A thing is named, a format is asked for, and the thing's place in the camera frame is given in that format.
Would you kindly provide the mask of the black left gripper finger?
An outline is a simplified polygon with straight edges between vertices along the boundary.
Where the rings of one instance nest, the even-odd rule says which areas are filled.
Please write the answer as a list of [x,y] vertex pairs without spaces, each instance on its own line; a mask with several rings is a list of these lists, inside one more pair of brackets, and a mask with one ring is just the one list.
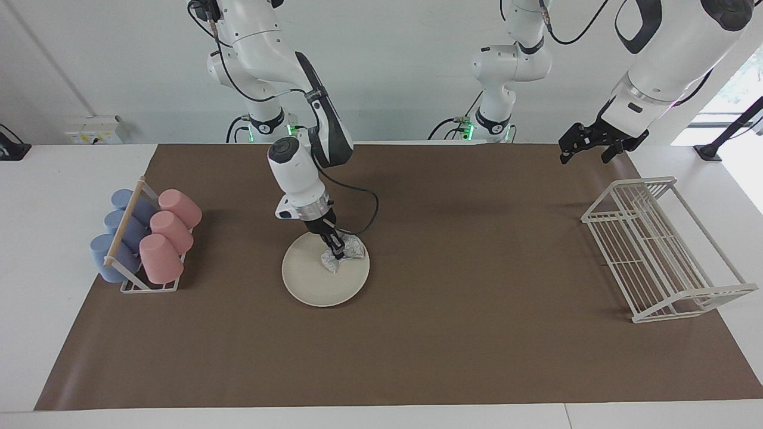
[[602,152],[600,158],[604,164],[610,163],[614,157],[622,152],[626,151],[630,147],[630,139],[616,139],[613,143],[608,145],[608,148]]
[[603,131],[575,123],[559,138],[560,161],[566,165],[575,154],[603,145]]

